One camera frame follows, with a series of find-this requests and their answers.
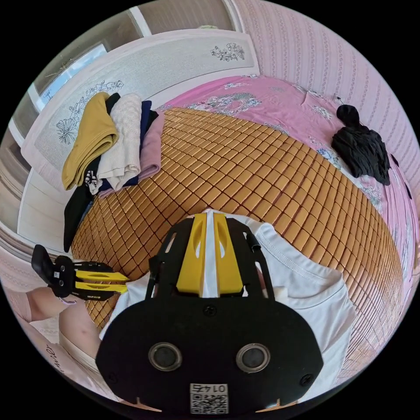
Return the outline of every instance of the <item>white knit sweater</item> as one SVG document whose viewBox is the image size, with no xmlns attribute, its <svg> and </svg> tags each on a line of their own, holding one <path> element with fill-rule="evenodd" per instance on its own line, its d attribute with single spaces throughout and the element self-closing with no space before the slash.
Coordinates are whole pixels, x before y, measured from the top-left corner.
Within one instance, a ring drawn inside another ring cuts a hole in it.
<svg viewBox="0 0 420 420">
<path fill-rule="evenodd" d="M 113 106 L 110 115 L 119 138 L 101 156 L 97 178 L 106 178 L 111 187 L 118 191 L 140 173 L 141 97 L 135 93 L 123 95 Z"/>
</svg>

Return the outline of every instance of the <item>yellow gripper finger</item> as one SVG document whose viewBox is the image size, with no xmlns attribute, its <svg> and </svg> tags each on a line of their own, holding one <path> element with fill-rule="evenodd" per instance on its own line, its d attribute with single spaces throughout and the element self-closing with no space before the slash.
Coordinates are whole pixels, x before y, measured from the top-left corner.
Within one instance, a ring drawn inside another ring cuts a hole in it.
<svg viewBox="0 0 420 420">
<path fill-rule="evenodd" d="M 216 252 L 216 274 L 219 297 L 224 294 L 241 293 L 243 283 L 239 273 L 238 262 L 231 236 L 229 235 L 226 216 L 222 213 L 213 215 L 214 222 L 214 246 Z M 224 249 L 222 257 L 220 244 Z"/>
<path fill-rule="evenodd" d="M 203 295 L 206 229 L 207 214 L 196 214 L 176 284 L 179 293 L 195 294 L 198 297 L 202 297 Z M 198 246 L 200 246 L 200 250 L 197 257 L 196 250 Z"/>
<path fill-rule="evenodd" d="M 101 291 L 113 291 L 117 293 L 125 293 L 127 286 L 125 284 L 100 284 L 100 283 L 89 283 L 89 281 L 124 281 L 127 282 L 129 279 L 121 273 L 103 273 L 100 271 L 76 271 L 76 278 L 83 281 L 76 281 L 75 287 L 83 290 L 101 290 Z"/>
<path fill-rule="evenodd" d="M 100 284 L 100 283 L 84 283 L 77 281 L 75 284 L 76 289 L 102 291 L 102 292 L 127 292 L 127 286 L 125 284 Z"/>
</svg>

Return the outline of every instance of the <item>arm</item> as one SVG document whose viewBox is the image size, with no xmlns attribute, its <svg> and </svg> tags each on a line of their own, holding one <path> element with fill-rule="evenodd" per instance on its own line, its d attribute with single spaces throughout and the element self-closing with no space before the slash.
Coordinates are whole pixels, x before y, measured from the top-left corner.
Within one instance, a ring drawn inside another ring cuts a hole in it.
<svg viewBox="0 0 420 420">
<path fill-rule="evenodd" d="M 49 287 L 38 287 L 30 292 L 26 292 L 26 296 L 31 308 L 31 319 L 29 322 L 53 318 L 69 308 L 69 305 L 57 298 Z M 71 296 L 70 300 L 78 303 L 82 302 L 81 299 L 75 296 Z"/>
</svg>

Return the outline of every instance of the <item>printed number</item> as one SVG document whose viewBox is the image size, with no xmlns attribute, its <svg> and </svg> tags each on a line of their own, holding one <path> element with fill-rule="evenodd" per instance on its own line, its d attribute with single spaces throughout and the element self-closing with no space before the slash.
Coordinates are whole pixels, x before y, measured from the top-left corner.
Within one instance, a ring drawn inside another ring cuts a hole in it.
<svg viewBox="0 0 420 420">
<path fill-rule="evenodd" d="M 225 385 L 204 385 L 204 384 L 193 384 L 192 392 L 193 393 L 203 393 L 203 394 L 223 394 L 225 393 Z"/>
</svg>

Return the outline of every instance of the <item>screw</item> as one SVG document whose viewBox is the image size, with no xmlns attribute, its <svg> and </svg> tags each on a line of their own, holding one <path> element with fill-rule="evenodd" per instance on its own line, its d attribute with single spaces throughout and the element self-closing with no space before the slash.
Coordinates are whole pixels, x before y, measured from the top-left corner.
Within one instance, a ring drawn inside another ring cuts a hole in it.
<svg viewBox="0 0 420 420">
<path fill-rule="evenodd" d="M 116 374 L 115 373 L 110 373 L 109 375 L 108 375 L 108 382 L 109 383 L 111 383 L 111 384 L 116 384 L 117 382 L 118 382 L 118 379 L 117 379 L 117 376 L 116 376 Z"/>
<path fill-rule="evenodd" d="M 217 313 L 217 309 L 213 305 L 207 305 L 207 306 L 204 307 L 203 312 L 204 312 L 205 316 L 215 316 L 216 313 Z"/>
<path fill-rule="evenodd" d="M 301 379 L 300 384 L 301 386 L 309 386 L 312 383 L 313 379 L 314 379 L 314 375 L 312 374 L 305 375 Z"/>
</svg>

